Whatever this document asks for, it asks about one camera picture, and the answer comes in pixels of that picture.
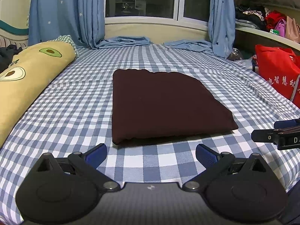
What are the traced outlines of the maroon vintage league sweater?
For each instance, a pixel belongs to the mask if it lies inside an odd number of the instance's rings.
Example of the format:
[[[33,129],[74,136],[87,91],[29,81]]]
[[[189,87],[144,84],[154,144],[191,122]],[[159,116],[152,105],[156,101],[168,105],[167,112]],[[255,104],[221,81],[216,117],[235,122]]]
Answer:
[[[232,112],[197,79],[178,72],[113,73],[112,142],[223,134],[239,127]]]

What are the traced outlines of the black clothes on shelf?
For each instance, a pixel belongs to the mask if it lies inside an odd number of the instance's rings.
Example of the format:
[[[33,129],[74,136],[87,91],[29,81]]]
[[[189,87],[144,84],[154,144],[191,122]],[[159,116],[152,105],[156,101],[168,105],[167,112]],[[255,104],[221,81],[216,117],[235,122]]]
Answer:
[[[263,6],[239,5],[235,7],[235,18],[255,24],[260,30],[266,30],[266,11]]]

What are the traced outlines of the dark navy clothes pile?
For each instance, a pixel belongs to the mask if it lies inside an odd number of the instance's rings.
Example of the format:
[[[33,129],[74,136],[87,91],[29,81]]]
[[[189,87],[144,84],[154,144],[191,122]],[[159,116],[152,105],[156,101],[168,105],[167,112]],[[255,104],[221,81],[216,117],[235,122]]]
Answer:
[[[22,48],[18,48],[16,45],[0,48],[0,73],[10,66],[13,61],[13,56],[19,54],[21,51]]]

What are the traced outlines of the blue white checked bedsheet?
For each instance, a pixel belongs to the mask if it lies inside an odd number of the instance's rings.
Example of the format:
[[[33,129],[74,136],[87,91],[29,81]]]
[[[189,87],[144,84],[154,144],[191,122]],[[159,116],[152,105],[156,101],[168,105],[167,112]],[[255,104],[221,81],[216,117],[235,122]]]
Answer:
[[[159,145],[118,147],[112,143],[112,75],[117,69],[179,72],[194,77],[233,114],[238,129],[223,136]],[[286,189],[299,181],[299,150],[278,151],[254,143],[251,132],[272,128],[278,120],[299,118],[299,108],[259,75],[231,61],[162,45],[79,49],[72,62],[20,118],[1,148],[1,221],[19,224],[15,194],[42,153],[64,158],[107,145],[99,170],[125,182],[184,183],[204,170],[195,148],[202,143],[244,158],[260,153]]]

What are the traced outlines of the red fabric tote bag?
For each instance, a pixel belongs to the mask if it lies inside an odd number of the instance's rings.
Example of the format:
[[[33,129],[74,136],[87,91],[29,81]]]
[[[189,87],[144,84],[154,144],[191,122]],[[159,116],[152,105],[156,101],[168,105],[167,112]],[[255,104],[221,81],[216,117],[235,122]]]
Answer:
[[[256,45],[259,74],[278,93],[290,100],[299,70],[299,56],[290,48]],[[299,107],[299,85],[293,104]]]

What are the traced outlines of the pink handbag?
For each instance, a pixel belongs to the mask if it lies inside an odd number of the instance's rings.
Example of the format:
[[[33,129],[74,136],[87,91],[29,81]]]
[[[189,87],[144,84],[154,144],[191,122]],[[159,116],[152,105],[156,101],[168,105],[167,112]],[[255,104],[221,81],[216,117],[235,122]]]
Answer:
[[[277,23],[275,30],[279,32],[279,36],[281,37],[292,40],[296,43],[300,42],[299,25],[295,19],[292,19],[289,16],[287,16],[286,20],[281,19]]]

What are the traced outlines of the red item on shelf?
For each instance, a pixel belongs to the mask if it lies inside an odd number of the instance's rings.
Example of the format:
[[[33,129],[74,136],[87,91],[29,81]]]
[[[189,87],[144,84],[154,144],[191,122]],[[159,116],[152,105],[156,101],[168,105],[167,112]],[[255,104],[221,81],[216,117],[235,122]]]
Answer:
[[[273,10],[271,12],[269,12],[266,17],[266,30],[269,32],[271,29],[274,29],[276,27],[276,25],[278,24],[278,22],[283,19],[286,20],[286,15],[277,11],[277,10]]]

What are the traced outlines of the right blue star curtain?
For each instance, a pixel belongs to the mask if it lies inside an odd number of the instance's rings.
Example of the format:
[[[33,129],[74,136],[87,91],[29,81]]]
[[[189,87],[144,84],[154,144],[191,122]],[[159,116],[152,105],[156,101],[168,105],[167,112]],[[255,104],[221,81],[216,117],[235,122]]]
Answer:
[[[234,0],[210,0],[208,35],[214,55],[229,57],[236,38]]]

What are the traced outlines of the blue star curtain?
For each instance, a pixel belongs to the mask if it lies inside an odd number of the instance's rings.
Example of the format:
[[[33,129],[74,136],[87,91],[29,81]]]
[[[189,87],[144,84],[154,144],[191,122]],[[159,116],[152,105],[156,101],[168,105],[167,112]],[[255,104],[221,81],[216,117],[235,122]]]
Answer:
[[[210,0],[208,35],[214,55],[229,57],[236,38],[234,0]]]
[[[63,35],[78,46],[99,48],[105,37],[104,0],[31,0],[29,45]]]

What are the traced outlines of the green checked pillow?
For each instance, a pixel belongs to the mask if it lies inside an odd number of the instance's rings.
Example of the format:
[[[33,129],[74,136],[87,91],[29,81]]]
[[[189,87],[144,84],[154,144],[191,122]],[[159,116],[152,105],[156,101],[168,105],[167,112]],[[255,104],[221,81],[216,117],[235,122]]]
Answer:
[[[78,53],[78,50],[76,48],[76,45],[74,43],[74,41],[72,40],[71,36],[70,35],[62,35],[62,36],[58,36],[56,39],[53,39],[51,41],[60,41],[60,42],[65,42],[65,43],[68,43],[70,44],[73,49],[74,49],[74,52],[75,52],[75,58],[77,59],[79,57],[79,53]]]

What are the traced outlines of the teal trimmed headboard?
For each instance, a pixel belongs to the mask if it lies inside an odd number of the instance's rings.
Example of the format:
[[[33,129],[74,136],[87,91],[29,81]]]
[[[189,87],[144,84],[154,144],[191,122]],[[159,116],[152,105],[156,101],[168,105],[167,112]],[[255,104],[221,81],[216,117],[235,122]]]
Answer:
[[[16,45],[17,48],[26,48],[29,41],[29,30],[27,28],[16,28],[4,21],[0,21],[0,45],[8,47]]]

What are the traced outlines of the left blue star curtain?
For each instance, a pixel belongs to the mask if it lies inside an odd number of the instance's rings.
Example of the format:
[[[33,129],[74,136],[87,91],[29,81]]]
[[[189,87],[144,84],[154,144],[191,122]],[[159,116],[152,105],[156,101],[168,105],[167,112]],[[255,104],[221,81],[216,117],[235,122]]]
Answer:
[[[105,37],[104,0],[31,0],[29,45],[63,35],[78,46],[99,48]]]

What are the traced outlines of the white framed window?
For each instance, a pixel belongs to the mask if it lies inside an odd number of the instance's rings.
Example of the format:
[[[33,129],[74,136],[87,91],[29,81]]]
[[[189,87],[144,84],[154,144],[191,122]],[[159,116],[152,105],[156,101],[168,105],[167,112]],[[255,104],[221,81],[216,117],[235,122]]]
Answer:
[[[105,23],[205,29],[209,3],[210,0],[105,0]]]

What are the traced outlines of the silver metal chair frame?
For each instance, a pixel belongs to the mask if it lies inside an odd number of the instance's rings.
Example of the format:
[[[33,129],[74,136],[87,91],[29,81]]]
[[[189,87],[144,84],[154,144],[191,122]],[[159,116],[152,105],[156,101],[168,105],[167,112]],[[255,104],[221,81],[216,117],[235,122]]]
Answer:
[[[298,85],[299,85],[299,79],[300,79],[300,75],[297,76],[297,79],[296,79],[296,82],[295,82],[295,85],[294,85],[294,89],[293,89],[293,92],[292,92],[292,95],[291,95],[291,98],[290,98],[291,102],[294,101],[294,98],[296,96],[297,88],[298,88]]]

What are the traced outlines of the white curved wall shelf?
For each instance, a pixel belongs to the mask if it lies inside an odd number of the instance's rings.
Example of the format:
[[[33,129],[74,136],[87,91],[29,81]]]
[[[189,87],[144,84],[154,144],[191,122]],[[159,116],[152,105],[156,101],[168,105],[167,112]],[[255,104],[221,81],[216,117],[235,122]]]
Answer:
[[[268,11],[276,10],[294,18],[299,22],[299,0],[235,0],[237,5],[263,6]],[[261,31],[248,27],[237,27],[235,46],[246,48],[250,51],[255,49],[256,44],[266,46],[281,46],[291,48],[296,53],[299,53],[299,43],[296,43],[287,38],[270,34],[266,31]]]

